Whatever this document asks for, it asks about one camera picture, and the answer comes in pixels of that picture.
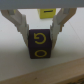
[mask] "yellow block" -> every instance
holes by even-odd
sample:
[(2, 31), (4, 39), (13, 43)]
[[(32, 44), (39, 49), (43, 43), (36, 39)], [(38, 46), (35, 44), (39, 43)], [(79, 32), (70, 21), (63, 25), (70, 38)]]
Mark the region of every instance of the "yellow block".
[(53, 18), (53, 16), (56, 13), (56, 8), (55, 9), (37, 9), (37, 10), (38, 10), (40, 19)]

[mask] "black cube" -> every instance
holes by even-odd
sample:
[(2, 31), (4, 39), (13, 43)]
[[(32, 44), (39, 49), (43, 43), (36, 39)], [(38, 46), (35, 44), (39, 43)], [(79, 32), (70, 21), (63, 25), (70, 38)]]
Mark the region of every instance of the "black cube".
[(50, 58), (52, 49), (50, 29), (29, 30), (28, 48), (31, 59)]

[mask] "white table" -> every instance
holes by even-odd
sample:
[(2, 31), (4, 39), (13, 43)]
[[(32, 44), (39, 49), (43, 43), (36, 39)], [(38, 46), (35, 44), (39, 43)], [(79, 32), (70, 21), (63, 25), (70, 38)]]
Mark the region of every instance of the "white table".
[[(49, 29), (52, 24), (52, 19), (39, 19), (36, 9), (20, 12), (26, 14), (30, 29)], [(80, 8), (58, 35), (51, 58), (30, 59), (22, 35), (0, 13), (0, 81), (84, 57), (83, 22), (84, 8)]]

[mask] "white surface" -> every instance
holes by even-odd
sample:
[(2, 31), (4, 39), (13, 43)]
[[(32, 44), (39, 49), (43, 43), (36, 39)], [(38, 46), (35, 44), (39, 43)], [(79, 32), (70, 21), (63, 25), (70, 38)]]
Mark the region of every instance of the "white surface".
[[(36, 9), (20, 12), (27, 15), (30, 29), (49, 28), (52, 24), (52, 19), (39, 19)], [(83, 22), (84, 9), (78, 9), (58, 35), (51, 58), (30, 59), (22, 35), (0, 14), (0, 81), (84, 57)]]
[(84, 7), (84, 0), (0, 0), (0, 9)]

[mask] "yellow symbol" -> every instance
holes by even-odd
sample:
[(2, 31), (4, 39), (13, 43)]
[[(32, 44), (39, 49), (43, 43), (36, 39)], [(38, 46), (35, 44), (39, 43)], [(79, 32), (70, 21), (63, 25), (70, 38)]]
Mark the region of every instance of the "yellow symbol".
[(37, 37), (38, 35), (42, 35), (44, 37), (44, 40), (42, 42), (35, 41), (35, 43), (37, 43), (37, 44), (43, 44), (43, 43), (45, 43), (46, 36), (43, 33), (37, 33), (37, 34), (34, 33), (34, 39), (39, 39), (39, 37)]
[[(39, 56), (39, 55), (37, 54), (38, 52), (44, 52), (44, 55)], [(35, 52), (35, 56), (36, 56), (36, 57), (45, 57), (46, 55), (47, 55), (47, 52), (46, 52), (45, 50), (38, 50), (38, 51)]]

